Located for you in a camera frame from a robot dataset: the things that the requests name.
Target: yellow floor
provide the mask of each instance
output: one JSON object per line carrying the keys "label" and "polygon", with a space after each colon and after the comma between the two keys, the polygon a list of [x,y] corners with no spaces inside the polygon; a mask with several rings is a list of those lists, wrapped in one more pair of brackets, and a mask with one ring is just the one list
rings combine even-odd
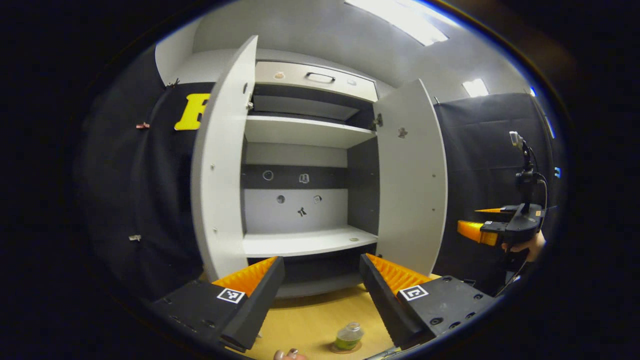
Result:
{"label": "yellow floor", "polygon": [[[349,322],[359,322],[365,332],[362,348],[352,354],[334,354],[329,347],[338,330]],[[394,346],[362,284],[312,297],[275,300],[260,333],[262,338],[244,353],[258,360],[271,360],[276,350],[287,352],[290,348],[297,348],[309,360],[361,360]]]}

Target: bottle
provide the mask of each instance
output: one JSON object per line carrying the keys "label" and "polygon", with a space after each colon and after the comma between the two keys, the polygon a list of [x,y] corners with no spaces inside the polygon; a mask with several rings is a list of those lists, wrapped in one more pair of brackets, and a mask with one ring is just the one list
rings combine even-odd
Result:
{"label": "bottle", "polygon": [[351,350],[356,347],[363,335],[364,331],[360,328],[359,323],[349,323],[338,332],[334,345],[338,350]]}

